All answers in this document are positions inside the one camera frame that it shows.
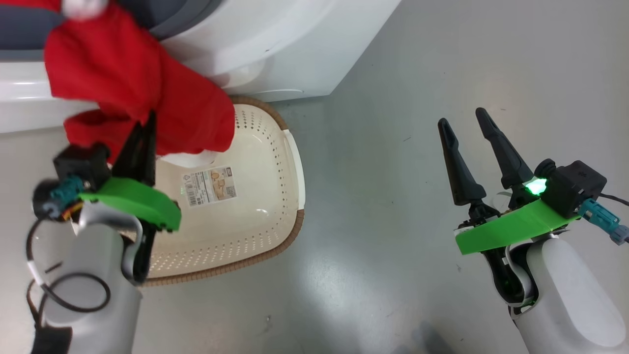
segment white washing machine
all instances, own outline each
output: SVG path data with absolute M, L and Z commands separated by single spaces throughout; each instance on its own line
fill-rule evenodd
M 119 0 L 177 60 L 229 94 L 330 94 L 400 0 Z M 93 103 L 56 100 L 42 62 L 63 19 L 0 5 L 0 132 L 54 127 Z

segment red towel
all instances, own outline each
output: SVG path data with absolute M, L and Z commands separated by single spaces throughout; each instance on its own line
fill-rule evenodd
M 0 0 L 58 11 L 60 0 Z M 115 161 L 136 121 L 157 112 L 157 154 L 225 151 L 234 107 L 211 81 L 171 58 L 116 3 L 89 21 L 66 21 L 46 42 L 44 61 L 54 97 L 98 102 L 100 110 L 68 118 L 72 144 L 105 143 Z

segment barcode sticker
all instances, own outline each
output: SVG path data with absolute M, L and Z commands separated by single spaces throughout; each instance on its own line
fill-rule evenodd
M 203 207 L 212 203 L 236 198 L 231 167 L 217 167 L 181 176 L 183 188 L 181 194 L 186 196 L 188 206 Z

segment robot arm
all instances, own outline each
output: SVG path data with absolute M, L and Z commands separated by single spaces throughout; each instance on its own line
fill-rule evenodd
M 556 168 L 546 160 L 535 171 L 545 190 L 532 193 L 533 173 L 483 108 L 476 110 L 483 136 L 490 141 L 513 191 L 509 211 L 483 203 L 485 190 L 462 159 L 459 142 L 446 119 L 438 124 L 454 204 L 470 205 L 470 219 L 459 225 L 462 254 L 481 253 L 492 271 L 498 294 L 531 354 L 629 353 L 626 327 L 585 262 L 557 237 L 583 217 L 617 244 L 626 227 L 596 199 L 607 182 L 580 161 Z
M 70 146 L 54 160 L 58 181 L 33 196 L 38 222 L 27 239 L 29 268 L 44 290 L 35 318 L 33 354 L 131 353 L 155 233 L 179 228 L 181 211 L 155 184 L 155 115 L 131 131 L 116 163 L 108 151 Z M 41 220 L 76 222 L 77 237 L 48 283 L 30 251 Z M 120 230 L 136 235 L 132 241 Z

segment white plastic basket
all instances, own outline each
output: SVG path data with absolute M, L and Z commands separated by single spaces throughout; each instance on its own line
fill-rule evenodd
M 286 123 L 264 102 L 244 97 L 233 102 L 233 142 L 212 164 L 186 169 L 157 161 L 155 187 L 177 200 L 182 222 L 179 232 L 156 236 L 147 285 L 196 280 L 257 263 L 285 250 L 301 229 L 306 190 Z M 205 185 L 199 187 L 201 180 Z M 204 190 L 223 200 L 198 198 Z

